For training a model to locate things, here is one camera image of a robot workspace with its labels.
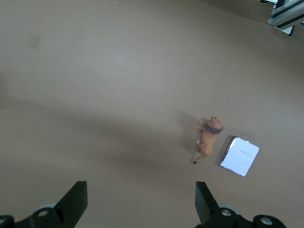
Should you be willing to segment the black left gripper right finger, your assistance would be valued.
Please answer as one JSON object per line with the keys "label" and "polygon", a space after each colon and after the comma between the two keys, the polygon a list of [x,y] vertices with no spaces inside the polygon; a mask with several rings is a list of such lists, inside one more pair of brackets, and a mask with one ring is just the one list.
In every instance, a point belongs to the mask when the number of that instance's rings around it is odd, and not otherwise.
{"label": "black left gripper right finger", "polygon": [[284,228],[285,224],[269,215],[257,215],[249,221],[232,205],[218,204],[207,184],[196,182],[195,208],[200,219],[198,228]]}

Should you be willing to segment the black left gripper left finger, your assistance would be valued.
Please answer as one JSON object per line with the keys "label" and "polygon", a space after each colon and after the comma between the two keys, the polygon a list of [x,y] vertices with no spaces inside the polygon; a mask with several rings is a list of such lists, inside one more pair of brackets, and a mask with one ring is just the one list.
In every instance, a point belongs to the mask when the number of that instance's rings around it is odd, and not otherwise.
{"label": "black left gripper left finger", "polygon": [[1,215],[2,228],[74,228],[87,208],[87,182],[78,181],[54,207],[44,207],[15,221]]}

